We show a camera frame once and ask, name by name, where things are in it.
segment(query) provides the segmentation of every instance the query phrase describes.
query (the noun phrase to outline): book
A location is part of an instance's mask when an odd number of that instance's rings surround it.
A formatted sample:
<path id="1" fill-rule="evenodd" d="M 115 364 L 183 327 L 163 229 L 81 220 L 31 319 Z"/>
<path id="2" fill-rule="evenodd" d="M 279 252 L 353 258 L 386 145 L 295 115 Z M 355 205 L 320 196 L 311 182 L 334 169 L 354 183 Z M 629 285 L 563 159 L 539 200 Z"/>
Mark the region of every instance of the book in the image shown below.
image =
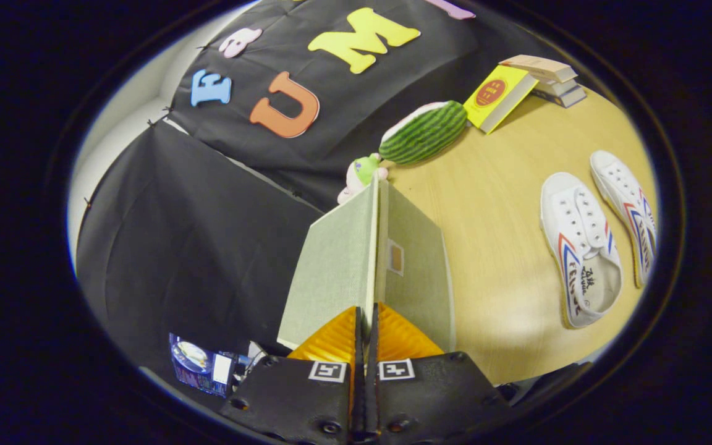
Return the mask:
<path id="1" fill-rule="evenodd" d="M 540 79 L 535 85 L 535 90 L 540 90 L 543 93 L 551 94 L 552 96 L 562 96 L 573 88 L 577 87 L 576 79 L 570 79 L 567 82 L 557 82 L 550 79 Z"/>
<path id="2" fill-rule="evenodd" d="M 577 75 L 576 72 L 573 71 L 573 68 L 566 63 L 543 59 L 537 56 L 526 56 L 526 54 L 520 54 L 519 56 L 502 60 L 502 62 L 499 62 L 499 65 L 526 70 L 538 78 L 560 83 L 576 78 Z"/>
<path id="3" fill-rule="evenodd" d="M 580 102 L 587 96 L 587 93 L 585 92 L 584 88 L 581 87 L 581 85 L 576 85 L 575 88 L 571 88 L 570 91 L 562 94 L 562 96 L 554 96 L 553 94 L 549 94 L 541 90 L 533 90 L 532 94 L 537 96 L 538 98 L 543 98 L 546 101 L 554 102 L 554 104 L 565 108 L 568 108 L 572 104 Z"/>
<path id="4" fill-rule="evenodd" d="M 454 350 L 452 282 L 441 228 L 378 175 L 309 227 L 277 341 L 296 349 L 353 306 L 362 308 L 359 322 L 368 338 L 375 302 L 404 316 L 444 351 Z"/>
<path id="5" fill-rule="evenodd" d="M 491 133 L 537 84 L 526 70 L 499 65 L 463 104 L 469 121 Z"/>

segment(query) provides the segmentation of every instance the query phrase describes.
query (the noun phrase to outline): watermelon plush toy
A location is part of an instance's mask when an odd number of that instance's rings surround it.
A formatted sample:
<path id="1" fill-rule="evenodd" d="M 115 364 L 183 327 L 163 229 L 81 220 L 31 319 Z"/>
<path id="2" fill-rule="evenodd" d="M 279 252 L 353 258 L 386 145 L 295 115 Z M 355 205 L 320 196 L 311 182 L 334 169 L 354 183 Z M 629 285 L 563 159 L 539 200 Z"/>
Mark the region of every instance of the watermelon plush toy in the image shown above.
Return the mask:
<path id="1" fill-rule="evenodd" d="M 427 159 L 451 144 L 466 127 L 466 110 L 455 101 L 423 105 L 381 138 L 378 152 L 396 164 Z"/>

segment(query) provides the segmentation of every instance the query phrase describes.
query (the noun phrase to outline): green book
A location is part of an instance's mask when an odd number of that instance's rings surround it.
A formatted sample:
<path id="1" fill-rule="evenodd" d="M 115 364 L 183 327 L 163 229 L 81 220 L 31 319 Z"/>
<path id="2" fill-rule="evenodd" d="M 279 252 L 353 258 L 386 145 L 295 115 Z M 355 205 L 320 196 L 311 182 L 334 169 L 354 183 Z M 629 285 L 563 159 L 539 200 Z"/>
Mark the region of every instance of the green book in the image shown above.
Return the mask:
<path id="1" fill-rule="evenodd" d="M 277 341 L 296 349 L 352 306 L 362 308 L 367 338 L 374 302 L 386 303 L 444 351 L 455 349 L 443 233 L 378 176 L 309 227 Z"/>

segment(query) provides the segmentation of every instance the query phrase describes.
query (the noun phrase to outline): table surface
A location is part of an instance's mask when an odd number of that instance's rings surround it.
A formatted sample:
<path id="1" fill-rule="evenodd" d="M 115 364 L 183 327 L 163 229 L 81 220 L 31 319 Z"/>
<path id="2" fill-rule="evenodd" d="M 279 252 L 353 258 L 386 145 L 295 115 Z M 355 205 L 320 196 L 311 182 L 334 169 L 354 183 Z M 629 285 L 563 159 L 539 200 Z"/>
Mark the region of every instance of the table surface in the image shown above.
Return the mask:
<path id="1" fill-rule="evenodd" d="M 411 166 L 383 161 L 389 181 L 444 232 L 452 269 L 457 349 L 494 384 L 542 375 L 581 360 L 614 338 L 641 296 L 627 228 L 601 199 L 590 155 L 622 160 L 658 209 L 655 175 L 630 119 L 597 93 L 570 109 L 536 96 L 494 132 L 467 127 L 441 154 Z M 591 326 L 568 329 L 556 260 L 540 230 L 540 188 L 570 172 L 601 201 L 622 262 L 622 294 Z"/>

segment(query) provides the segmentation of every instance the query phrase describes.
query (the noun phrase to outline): letter m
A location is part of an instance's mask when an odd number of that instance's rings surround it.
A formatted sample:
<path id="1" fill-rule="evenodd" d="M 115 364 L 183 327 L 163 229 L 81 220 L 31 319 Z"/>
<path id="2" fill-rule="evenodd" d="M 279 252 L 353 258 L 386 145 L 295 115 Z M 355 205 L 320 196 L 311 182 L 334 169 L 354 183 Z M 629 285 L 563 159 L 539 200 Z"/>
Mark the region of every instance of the letter m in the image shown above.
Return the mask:
<path id="1" fill-rule="evenodd" d="M 350 65 L 350 72 L 359 74 L 375 63 L 372 54 L 360 54 L 354 50 L 386 54 L 386 47 L 378 36 L 384 37 L 392 47 L 410 42 L 421 33 L 418 29 L 406 28 L 388 18 L 375 14 L 371 8 L 356 9 L 348 14 L 348 23 L 355 33 L 323 33 L 314 37 L 307 47 L 309 51 L 328 51 Z"/>

